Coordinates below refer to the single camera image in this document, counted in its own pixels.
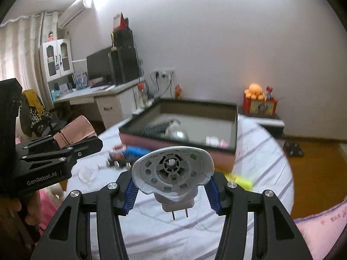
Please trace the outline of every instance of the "doll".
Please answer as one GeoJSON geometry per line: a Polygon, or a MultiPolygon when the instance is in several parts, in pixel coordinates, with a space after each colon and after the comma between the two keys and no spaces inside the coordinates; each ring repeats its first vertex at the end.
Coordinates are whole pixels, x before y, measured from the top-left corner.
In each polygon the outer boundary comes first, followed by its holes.
{"type": "Polygon", "coordinates": [[[53,31],[50,31],[49,34],[48,34],[48,41],[53,41],[54,38],[53,38],[53,31]]]}

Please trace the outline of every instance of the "cabinet door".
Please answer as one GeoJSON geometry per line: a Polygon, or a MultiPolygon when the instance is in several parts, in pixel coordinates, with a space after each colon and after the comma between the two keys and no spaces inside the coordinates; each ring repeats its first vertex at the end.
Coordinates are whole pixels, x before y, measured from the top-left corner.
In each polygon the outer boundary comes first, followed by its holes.
{"type": "Polygon", "coordinates": [[[57,41],[50,41],[42,44],[42,57],[47,82],[59,78],[60,69],[58,60],[57,41]]]}
{"type": "Polygon", "coordinates": [[[136,102],[134,91],[132,88],[117,95],[120,107],[122,108],[123,119],[132,117],[133,112],[136,110],[136,102]]]}
{"type": "Polygon", "coordinates": [[[57,40],[57,47],[61,76],[73,73],[74,68],[72,66],[70,40],[57,40]]]}

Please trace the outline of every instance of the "yellow highlighter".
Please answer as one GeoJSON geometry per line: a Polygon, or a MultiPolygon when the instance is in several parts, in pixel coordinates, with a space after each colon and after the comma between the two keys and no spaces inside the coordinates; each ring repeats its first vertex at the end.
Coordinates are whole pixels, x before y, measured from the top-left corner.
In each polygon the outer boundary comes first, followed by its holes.
{"type": "Polygon", "coordinates": [[[232,173],[227,173],[224,171],[219,171],[222,172],[225,176],[225,178],[227,178],[228,182],[235,182],[236,184],[238,184],[240,187],[243,187],[246,191],[250,191],[253,187],[253,182],[242,178],[240,176],[234,175],[232,173]]]}

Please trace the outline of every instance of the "bottle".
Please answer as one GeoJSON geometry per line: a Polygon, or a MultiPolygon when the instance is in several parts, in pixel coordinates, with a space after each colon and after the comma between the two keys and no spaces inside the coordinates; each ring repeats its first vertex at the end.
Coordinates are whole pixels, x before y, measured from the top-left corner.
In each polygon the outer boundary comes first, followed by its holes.
{"type": "Polygon", "coordinates": [[[148,96],[145,90],[145,83],[144,82],[138,83],[137,88],[140,94],[140,106],[141,108],[145,108],[147,107],[147,103],[148,103],[148,96]]]}
{"type": "Polygon", "coordinates": [[[82,74],[82,87],[85,88],[88,86],[88,75],[86,72],[82,74]]]}
{"type": "Polygon", "coordinates": [[[76,80],[76,89],[80,90],[82,88],[83,88],[82,87],[82,79],[81,78],[77,78],[77,80],[76,80]]]}

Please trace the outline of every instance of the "blue gripper pad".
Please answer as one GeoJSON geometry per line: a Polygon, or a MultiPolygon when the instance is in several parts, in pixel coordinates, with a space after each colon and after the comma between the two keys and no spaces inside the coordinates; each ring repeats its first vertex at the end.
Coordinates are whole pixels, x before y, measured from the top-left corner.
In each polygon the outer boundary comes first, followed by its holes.
{"type": "Polygon", "coordinates": [[[222,212],[222,207],[219,204],[219,192],[213,178],[211,178],[211,180],[204,185],[204,187],[211,208],[216,211],[217,214],[220,214],[222,212]]]}
{"type": "Polygon", "coordinates": [[[129,211],[134,208],[137,193],[138,187],[135,186],[133,180],[131,179],[125,192],[125,203],[123,206],[123,211],[125,214],[128,214],[129,211]]]}

